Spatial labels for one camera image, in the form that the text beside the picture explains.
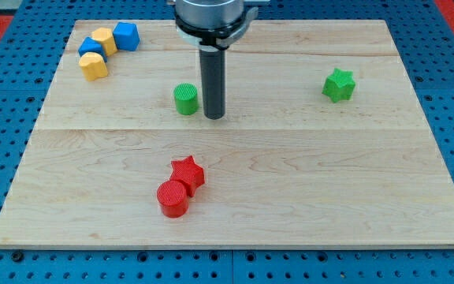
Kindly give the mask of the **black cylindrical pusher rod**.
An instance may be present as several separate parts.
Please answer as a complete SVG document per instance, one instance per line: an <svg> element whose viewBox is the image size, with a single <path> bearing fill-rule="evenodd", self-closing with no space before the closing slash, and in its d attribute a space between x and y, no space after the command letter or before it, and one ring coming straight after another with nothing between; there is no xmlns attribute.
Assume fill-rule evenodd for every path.
<svg viewBox="0 0 454 284"><path fill-rule="evenodd" d="M217 120L225 115L225 51L211 47L199 50L203 113Z"/></svg>

